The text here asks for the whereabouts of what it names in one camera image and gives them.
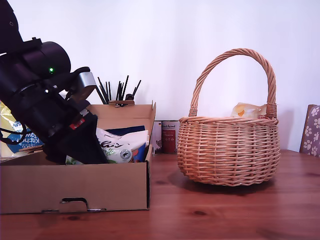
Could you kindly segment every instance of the open cardboard box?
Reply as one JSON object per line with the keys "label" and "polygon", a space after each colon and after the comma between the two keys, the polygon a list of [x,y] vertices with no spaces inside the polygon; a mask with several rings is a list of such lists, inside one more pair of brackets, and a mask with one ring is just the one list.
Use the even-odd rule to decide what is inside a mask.
{"label": "open cardboard box", "polygon": [[[145,126],[151,135],[154,105],[90,105],[97,126],[117,129]],[[56,165],[40,151],[0,164],[0,213],[103,212],[147,210],[150,158],[120,164]]]}

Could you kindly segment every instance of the tin can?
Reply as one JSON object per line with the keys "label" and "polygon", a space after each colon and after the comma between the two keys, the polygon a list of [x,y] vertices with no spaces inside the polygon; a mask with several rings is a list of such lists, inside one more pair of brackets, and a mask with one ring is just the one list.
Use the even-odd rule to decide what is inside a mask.
{"label": "tin can", "polygon": [[179,127],[179,121],[162,121],[162,152],[164,154],[177,153]]}
{"label": "tin can", "polygon": [[150,143],[152,144],[152,155],[156,155],[162,152],[162,141],[161,133],[162,132],[162,122],[154,121]]}

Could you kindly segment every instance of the wooden table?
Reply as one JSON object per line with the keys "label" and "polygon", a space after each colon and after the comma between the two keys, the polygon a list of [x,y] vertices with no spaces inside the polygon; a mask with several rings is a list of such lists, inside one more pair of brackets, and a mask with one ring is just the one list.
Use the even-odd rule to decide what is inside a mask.
{"label": "wooden table", "polygon": [[1,215],[0,239],[320,239],[320,158],[282,151],[273,180],[224,187],[188,180],[176,157],[152,159],[149,211]]}

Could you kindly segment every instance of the patterned cushion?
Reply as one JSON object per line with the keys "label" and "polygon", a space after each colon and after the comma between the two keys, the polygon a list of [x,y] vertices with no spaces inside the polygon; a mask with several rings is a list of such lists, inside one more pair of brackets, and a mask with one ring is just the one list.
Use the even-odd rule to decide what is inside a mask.
{"label": "patterned cushion", "polygon": [[313,106],[307,117],[303,133],[302,153],[320,157],[320,106]]}

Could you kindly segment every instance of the red label on can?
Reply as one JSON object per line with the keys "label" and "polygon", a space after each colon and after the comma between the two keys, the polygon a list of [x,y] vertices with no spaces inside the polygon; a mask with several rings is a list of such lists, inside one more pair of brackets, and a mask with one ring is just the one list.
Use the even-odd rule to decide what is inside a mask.
{"label": "red label on can", "polygon": [[162,150],[174,154],[176,149],[176,130],[162,130]]}

